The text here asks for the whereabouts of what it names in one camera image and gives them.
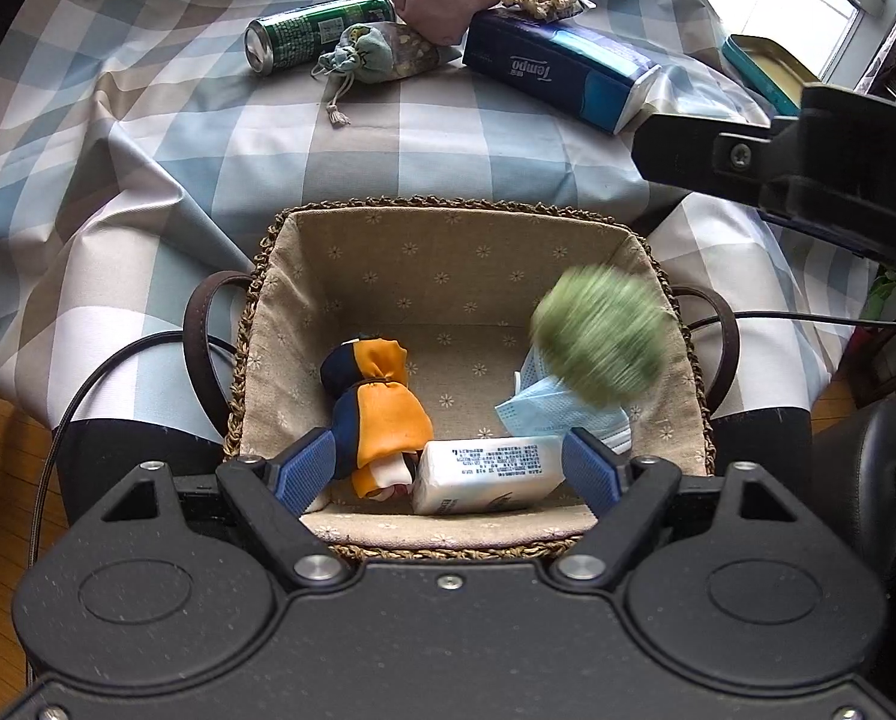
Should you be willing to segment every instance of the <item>checkered tablecloth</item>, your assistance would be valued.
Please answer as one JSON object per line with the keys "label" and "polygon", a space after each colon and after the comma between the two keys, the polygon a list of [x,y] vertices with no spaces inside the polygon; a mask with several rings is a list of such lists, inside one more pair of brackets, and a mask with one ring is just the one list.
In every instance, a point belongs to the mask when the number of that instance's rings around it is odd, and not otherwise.
{"label": "checkered tablecloth", "polygon": [[[0,394],[54,425],[110,352],[177,328],[216,269],[249,269],[273,215],[351,196],[488,197],[576,205],[631,221],[684,193],[631,162],[649,110],[765,124],[734,83],[706,0],[593,0],[581,22],[663,65],[619,137],[468,71],[358,86],[331,128],[324,87],[297,68],[268,79],[242,51],[248,20],[326,0],[27,0],[0,47]],[[738,309],[857,313],[871,266],[691,196],[652,236],[673,281],[711,284]],[[236,298],[211,315],[230,337]],[[807,406],[846,333],[748,322],[721,410]],[[699,334],[708,370],[717,332]],[[180,349],[126,362],[85,416],[134,418],[216,439]]]}

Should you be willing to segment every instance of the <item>wooden floor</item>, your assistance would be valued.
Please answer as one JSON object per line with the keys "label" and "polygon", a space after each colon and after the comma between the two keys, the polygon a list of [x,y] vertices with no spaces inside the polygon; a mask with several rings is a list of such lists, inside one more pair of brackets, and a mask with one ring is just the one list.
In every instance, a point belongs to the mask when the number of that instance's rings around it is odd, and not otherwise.
{"label": "wooden floor", "polygon": [[[854,410],[847,384],[835,378],[814,407],[814,429],[823,430]],[[41,463],[50,447],[48,430],[0,402],[0,707],[24,686],[24,656],[11,625],[11,593],[27,559],[31,504]],[[44,510],[41,547],[65,531],[65,513],[52,481]]]}

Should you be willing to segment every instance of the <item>basket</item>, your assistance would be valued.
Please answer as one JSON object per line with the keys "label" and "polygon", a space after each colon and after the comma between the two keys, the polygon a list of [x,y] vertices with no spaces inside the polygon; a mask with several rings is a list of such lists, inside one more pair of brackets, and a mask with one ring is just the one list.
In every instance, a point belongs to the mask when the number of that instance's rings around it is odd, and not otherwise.
{"label": "basket", "polygon": [[[711,473],[699,363],[646,242],[587,211],[437,197],[330,202],[277,215],[253,274],[240,276],[248,295],[230,415],[222,400],[212,417],[226,419],[226,458],[273,458],[312,427],[331,424],[319,366],[336,344],[358,336],[393,338],[407,349],[409,386],[437,439],[507,435],[494,406],[512,394],[531,314],[566,268],[590,264],[642,278],[667,315],[664,373],[627,407],[634,453]],[[204,382],[194,384],[203,391]],[[557,555],[595,519],[566,485],[523,512],[416,517],[406,500],[359,500],[345,481],[332,483],[302,521],[349,559],[484,560]]]}

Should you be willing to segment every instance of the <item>brown leather handle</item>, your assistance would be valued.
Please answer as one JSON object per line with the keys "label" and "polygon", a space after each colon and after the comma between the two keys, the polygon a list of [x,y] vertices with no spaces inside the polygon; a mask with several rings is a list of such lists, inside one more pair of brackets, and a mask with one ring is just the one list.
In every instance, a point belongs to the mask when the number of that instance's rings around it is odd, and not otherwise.
{"label": "brown leather handle", "polygon": [[721,359],[718,361],[718,370],[711,381],[705,400],[708,409],[715,413],[728,396],[728,391],[738,373],[738,360],[742,352],[742,335],[738,329],[738,320],[735,312],[731,310],[728,301],[714,290],[707,287],[688,287],[683,284],[672,285],[672,295],[679,298],[683,295],[691,295],[692,298],[701,298],[715,310],[721,325]]}
{"label": "brown leather handle", "polygon": [[208,276],[191,293],[181,327],[187,376],[190,377],[191,386],[194,387],[194,394],[197,395],[201,408],[205,410],[214,429],[222,437],[228,432],[230,408],[228,398],[214,372],[214,364],[211,362],[211,351],[208,346],[208,312],[214,295],[228,284],[235,284],[247,290],[251,284],[251,276],[239,271],[219,271]]}

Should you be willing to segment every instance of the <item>triangular cutout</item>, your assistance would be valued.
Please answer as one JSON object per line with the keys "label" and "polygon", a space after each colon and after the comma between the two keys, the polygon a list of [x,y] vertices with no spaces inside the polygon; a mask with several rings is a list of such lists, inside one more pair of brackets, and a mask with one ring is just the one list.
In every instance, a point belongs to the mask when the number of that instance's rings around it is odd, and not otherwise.
{"label": "triangular cutout", "polygon": [[154,482],[148,479],[134,485],[103,519],[105,522],[128,522],[155,517],[158,517],[158,491]]}
{"label": "triangular cutout", "polygon": [[795,516],[761,482],[745,482],[742,492],[742,519],[795,522]]}

